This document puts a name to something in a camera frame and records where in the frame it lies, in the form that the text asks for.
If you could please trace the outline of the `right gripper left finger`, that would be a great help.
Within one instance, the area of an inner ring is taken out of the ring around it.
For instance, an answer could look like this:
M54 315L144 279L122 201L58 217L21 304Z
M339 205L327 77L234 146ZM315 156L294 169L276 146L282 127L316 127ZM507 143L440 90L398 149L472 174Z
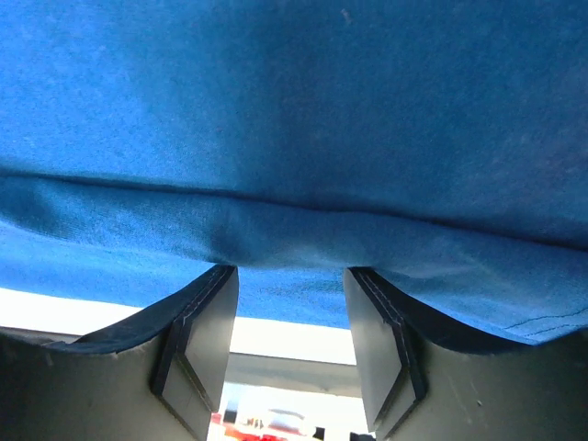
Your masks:
M214 266L71 343L1 335L4 440L203 440L221 402L238 271Z

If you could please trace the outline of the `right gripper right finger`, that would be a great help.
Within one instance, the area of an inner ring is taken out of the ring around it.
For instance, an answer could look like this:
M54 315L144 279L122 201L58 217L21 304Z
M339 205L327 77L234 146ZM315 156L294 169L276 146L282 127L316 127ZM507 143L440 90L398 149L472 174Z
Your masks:
M584 440L587 334L524 345L470 327L366 268L344 291L379 440Z

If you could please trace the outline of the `blue printed t-shirt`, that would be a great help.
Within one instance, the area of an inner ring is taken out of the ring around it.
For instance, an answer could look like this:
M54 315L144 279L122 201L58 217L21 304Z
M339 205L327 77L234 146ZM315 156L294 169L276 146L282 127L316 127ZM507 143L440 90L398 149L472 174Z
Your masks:
M584 1L4 1L1 284L145 305L334 274L528 345L587 324Z

